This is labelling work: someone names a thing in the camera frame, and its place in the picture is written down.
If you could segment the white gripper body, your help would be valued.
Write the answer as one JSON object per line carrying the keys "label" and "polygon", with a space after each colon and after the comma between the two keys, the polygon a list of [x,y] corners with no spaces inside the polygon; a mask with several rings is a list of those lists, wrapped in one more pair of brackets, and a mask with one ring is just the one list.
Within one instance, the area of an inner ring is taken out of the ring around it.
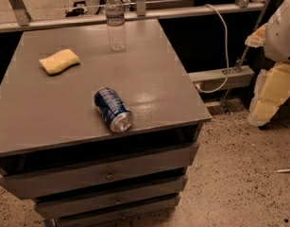
{"label": "white gripper body", "polygon": [[272,61],[290,63],[290,0],[284,0],[267,22],[264,54]]}

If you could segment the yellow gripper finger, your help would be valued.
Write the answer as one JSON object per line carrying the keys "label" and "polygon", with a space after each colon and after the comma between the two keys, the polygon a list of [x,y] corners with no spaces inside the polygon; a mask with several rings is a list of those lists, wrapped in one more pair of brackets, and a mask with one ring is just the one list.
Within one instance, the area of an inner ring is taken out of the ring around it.
{"label": "yellow gripper finger", "polygon": [[247,36],[245,45],[250,47],[261,47],[264,45],[264,34],[267,24],[257,28],[252,34]]}
{"label": "yellow gripper finger", "polygon": [[261,127],[268,123],[290,97],[290,64],[276,62],[270,70],[262,69],[254,87],[247,122]]}

